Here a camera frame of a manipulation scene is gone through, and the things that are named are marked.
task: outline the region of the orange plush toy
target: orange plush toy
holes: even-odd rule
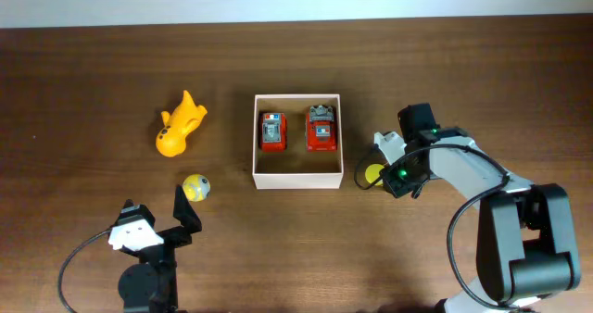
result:
[[[165,128],[157,135],[157,150],[165,157],[183,153],[185,137],[199,127],[207,113],[203,106],[196,106],[189,92],[183,91],[183,100],[172,114],[160,113]]]

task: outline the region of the open cardboard box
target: open cardboard box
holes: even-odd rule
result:
[[[336,151],[307,151],[305,116],[311,106],[334,108],[337,127]],[[262,152],[259,124],[263,113],[286,116],[286,149]],[[253,180],[258,189],[337,189],[344,176],[342,120],[339,94],[256,95],[253,118]]]

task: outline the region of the brown tabletop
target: brown tabletop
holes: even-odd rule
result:
[[[155,138],[182,90],[208,109],[181,156]],[[340,94],[346,173],[339,190],[258,191],[255,94]],[[127,198],[173,226],[174,187],[206,175],[193,204],[204,230],[177,251],[190,312],[392,312],[460,287],[445,247],[463,202],[446,182],[418,200],[363,192],[354,165],[397,112],[430,102],[508,169],[571,197],[581,286],[536,307],[593,306],[593,17],[386,19],[0,30],[0,311],[60,312],[57,272]],[[475,275],[477,213],[456,232]],[[102,239],[75,257],[66,297],[117,312],[134,258]]]

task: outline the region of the black cable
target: black cable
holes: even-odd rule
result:
[[[499,192],[500,190],[502,190],[502,188],[504,188],[507,183],[509,183],[509,180],[511,179],[509,176],[509,172],[507,172],[507,170],[505,170],[496,160],[494,160],[493,158],[491,158],[490,156],[488,156],[487,154],[480,152],[478,150],[472,149],[470,146],[465,146],[465,145],[458,145],[458,144],[433,144],[433,145],[428,145],[425,147],[421,147],[419,149],[416,149],[414,151],[411,151],[409,153],[407,153],[406,155],[400,157],[398,160],[394,161],[393,164],[391,164],[388,168],[386,168],[383,173],[373,182],[371,182],[368,186],[361,186],[357,180],[357,173],[359,172],[360,169],[360,164],[362,163],[362,159],[359,164],[357,164],[355,171],[354,171],[354,183],[356,183],[357,186],[359,186],[360,189],[362,190],[368,190],[371,189],[373,186],[375,186],[379,181],[383,180],[385,178],[385,176],[391,172],[392,170],[396,169],[399,165],[401,165],[406,159],[413,157],[421,152],[425,152],[428,150],[432,150],[432,149],[437,149],[437,148],[449,148],[449,149],[460,149],[462,151],[477,155],[479,157],[481,157],[482,159],[484,159],[485,161],[487,161],[490,165],[492,165],[502,176],[501,182],[499,184],[497,184],[496,186],[487,189],[483,192],[481,192],[480,194],[472,197],[470,200],[468,200],[467,202],[465,202],[458,210],[457,212],[455,212],[455,215],[453,215],[453,218],[451,219],[451,222],[449,223],[448,226],[448,230],[447,230],[447,252],[448,252],[448,260],[449,263],[451,265],[451,268],[453,269],[453,274],[455,275],[455,278],[457,279],[457,282],[460,284],[461,288],[463,289],[463,291],[470,296],[475,302],[477,302],[478,304],[482,305],[483,307],[487,307],[490,309],[496,309],[496,310],[516,310],[516,311],[521,311],[520,307],[516,307],[516,306],[499,306],[499,305],[492,305],[490,303],[488,303],[487,301],[485,301],[484,299],[480,298],[479,296],[477,296],[477,294],[475,294],[470,288],[469,286],[465,283],[465,281],[463,280],[463,278],[461,277],[459,268],[457,267],[457,263],[455,262],[455,254],[453,252],[453,232],[455,231],[455,225],[457,225],[457,221],[460,219],[461,215],[463,215],[463,213],[470,208],[471,206],[473,206],[476,202],[480,201],[483,198],[486,198],[492,194],[496,194],[497,192]],[[375,146],[373,150],[371,150],[371,152],[375,151],[377,149],[377,147]]]
[[[64,294],[62,293],[62,279],[64,278],[64,271],[66,270],[66,267],[68,266],[68,264],[71,262],[72,258],[78,254],[78,252],[82,251],[82,249],[84,247],[86,247],[88,244],[91,244],[93,242],[95,242],[97,239],[99,239],[100,237],[104,236],[105,234],[108,234],[111,232],[111,228],[108,228],[98,234],[95,234],[94,236],[92,236],[91,238],[89,238],[87,241],[85,241],[84,243],[82,243],[81,245],[79,245],[78,247],[76,247],[76,249],[74,249],[72,251],[72,253],[70,253],[70,255],[66,258],[66,260],[64,261],[64,263],[62,264],[62,268],[59,269],[59,274],[57,275],[57,295],[59,296],[59,300],[62,302],[62,305],[66,308],[66,310],[70,313],[76,313],[76,311],[74,310],[74,308],[72,308],[69,304],[68,301],[66,301],[66,298],[64,297]]]

